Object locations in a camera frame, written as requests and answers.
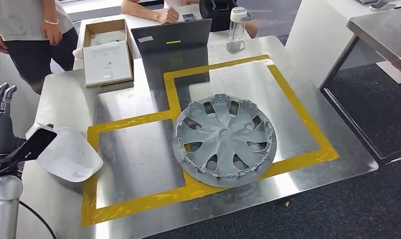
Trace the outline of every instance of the black pants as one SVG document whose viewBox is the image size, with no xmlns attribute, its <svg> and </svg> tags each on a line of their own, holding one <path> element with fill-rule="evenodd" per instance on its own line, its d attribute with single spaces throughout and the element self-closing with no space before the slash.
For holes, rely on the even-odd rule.
<svg viewBox="0 0 401 239">
<path fill-rule="evenodd" d="M 49 41 L 6 41 L 8 53 L 17 71 L 37 94 L 41 94 L 45 77 L 51 74 L 51 58 L 65 71 L 73 70 L 72 54 L 78 44 L 74 28 L 63 34 L 56 46 Z"/>
</svg>

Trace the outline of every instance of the bracelet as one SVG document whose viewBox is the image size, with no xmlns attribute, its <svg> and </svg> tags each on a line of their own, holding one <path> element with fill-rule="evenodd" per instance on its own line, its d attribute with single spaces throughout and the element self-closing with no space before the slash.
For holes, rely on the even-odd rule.
<svg viewBox="0 0 401 239">
<path fill-rule="evenodd" d="M 57 22 L 51 22 L 51 21 L 45 20 L 45 18 L 43 18 L 43 19 L 44 19 L 44 22 L 46 22 L 46 23 L 48 23 L 48 24 L 51 24 L 51 25 L 58 25 L 58 20 L 57 20 Z"/>
</svg>

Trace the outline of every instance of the white box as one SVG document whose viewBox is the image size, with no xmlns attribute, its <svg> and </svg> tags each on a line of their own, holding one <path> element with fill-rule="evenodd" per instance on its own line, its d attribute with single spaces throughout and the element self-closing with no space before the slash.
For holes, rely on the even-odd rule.
<svg viewBox="0 0 401 239">
<path fill-rule="evenodd" d="M 133 80 L 131 37 L 124 19 L 87 24 L 83 42 L 87 88 Z"/>
<path fill-rule="evenodd" d="M 125 41 L 83 48 L 85 86 L 99 86 L 132 79 Z"/>
</svg>

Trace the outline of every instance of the person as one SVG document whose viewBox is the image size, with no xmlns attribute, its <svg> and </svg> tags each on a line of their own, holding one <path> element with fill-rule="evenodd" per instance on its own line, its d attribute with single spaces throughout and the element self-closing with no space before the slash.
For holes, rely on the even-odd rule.
<svg viewBox="0 0 401 239">
<path fill-rule="evenodd" d="M 164 0 L 165 12 L 156 12 L 139 5 L 140 0 L 123 0 L 121 10 L 124 14 L 140 18 L 155 20 L 160 23 L 173 23 L 179 20 L 179 13 L 174 9 L 177 6 L 199 3 L 200 0 Z M 251 38 L 255 38 L 258 33 L 258 27 L 254 22 L 246 23 L 246 32 Z"/>
<path fill-rule="evenodd" d="M 51 59 L 65 71 L 74 64 L 78 34 L 57 0 L 0 0 L 0 52 L 41 94 Z"/>
</svg>

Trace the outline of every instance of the white plastic container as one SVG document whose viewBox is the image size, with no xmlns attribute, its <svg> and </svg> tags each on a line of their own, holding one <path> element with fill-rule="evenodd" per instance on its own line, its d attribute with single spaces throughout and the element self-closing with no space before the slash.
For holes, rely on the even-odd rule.
<svg viewBox="0 0 401 239">
<path fill-rule="evenodd" d="M 235 7 L 231 10 L 230 15 L 230 34 L 229 41 L 241 41 L 243 39 L 244 28 L 246 22 L 252 19 L 252 14 L 244 7 Z"/>
<path fill-rule="evenodd" d="M 83 182 L 103 164 L 91 145 L 72 128 L 55 130 L 57 137 L 36 162 L 48 172 L 70 182 Z"/>
</svg>

